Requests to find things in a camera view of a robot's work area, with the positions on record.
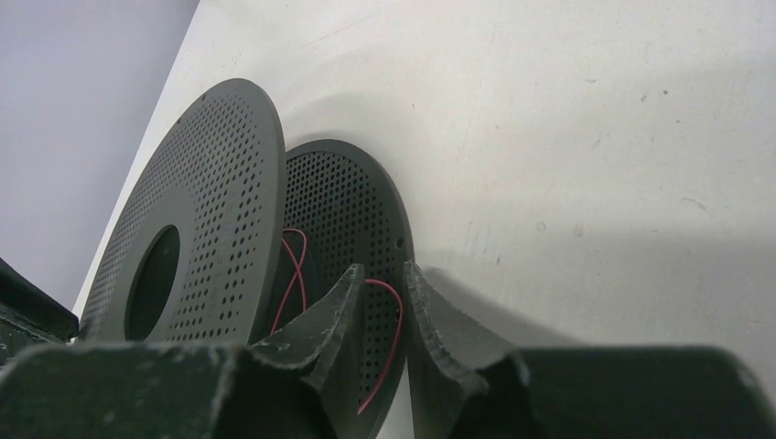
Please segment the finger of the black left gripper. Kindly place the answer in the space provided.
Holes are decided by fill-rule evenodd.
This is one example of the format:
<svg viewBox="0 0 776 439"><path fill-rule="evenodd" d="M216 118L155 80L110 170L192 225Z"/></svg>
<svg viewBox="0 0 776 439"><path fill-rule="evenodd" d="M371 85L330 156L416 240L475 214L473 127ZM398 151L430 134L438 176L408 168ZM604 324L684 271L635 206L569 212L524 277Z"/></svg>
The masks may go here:
<svg viewBox="0 0 776 439"><path fill-rule="evenodd" d="M68 343L79 333L70 310L1 260L1 363L40 343Z"/></svg>

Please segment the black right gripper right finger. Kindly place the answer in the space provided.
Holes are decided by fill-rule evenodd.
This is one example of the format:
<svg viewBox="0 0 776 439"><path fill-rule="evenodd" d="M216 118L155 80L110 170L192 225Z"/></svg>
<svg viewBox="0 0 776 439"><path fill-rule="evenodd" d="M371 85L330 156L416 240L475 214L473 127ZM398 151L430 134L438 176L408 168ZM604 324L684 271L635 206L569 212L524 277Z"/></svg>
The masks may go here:
<svg viewBox="0 0 776 439"><path fill-rule="evenodd" d="M772 438L775 410L721 348L521 348L404 266L418 438Z"/></svg>

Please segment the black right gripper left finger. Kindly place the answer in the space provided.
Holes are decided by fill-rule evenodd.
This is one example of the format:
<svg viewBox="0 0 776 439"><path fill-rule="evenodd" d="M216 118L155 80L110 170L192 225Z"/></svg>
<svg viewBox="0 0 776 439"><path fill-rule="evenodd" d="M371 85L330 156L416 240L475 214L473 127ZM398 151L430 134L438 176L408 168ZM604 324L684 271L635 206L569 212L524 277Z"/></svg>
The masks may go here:
<svg viewBox="0 0 776 439"><path fill-rule="evenodd" d="M37 345L1 377L4 438L353 438L362 265L273 335Z"/></svg>

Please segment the dark grey perforated spool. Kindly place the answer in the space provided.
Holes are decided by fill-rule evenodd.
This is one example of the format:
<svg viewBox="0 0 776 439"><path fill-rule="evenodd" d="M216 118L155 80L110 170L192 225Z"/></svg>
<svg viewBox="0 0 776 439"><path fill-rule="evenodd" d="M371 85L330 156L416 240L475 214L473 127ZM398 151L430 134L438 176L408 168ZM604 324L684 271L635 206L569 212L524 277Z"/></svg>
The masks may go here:
<svg viewBox="0 0 776 439"><path fill-rule="evenodd" d="M404 205L350 143L286 149L268 94L247 79L204 91L145 165L113 227L79 341L252 344L365 270L357 436L374 438L402 375Z"/></svg>

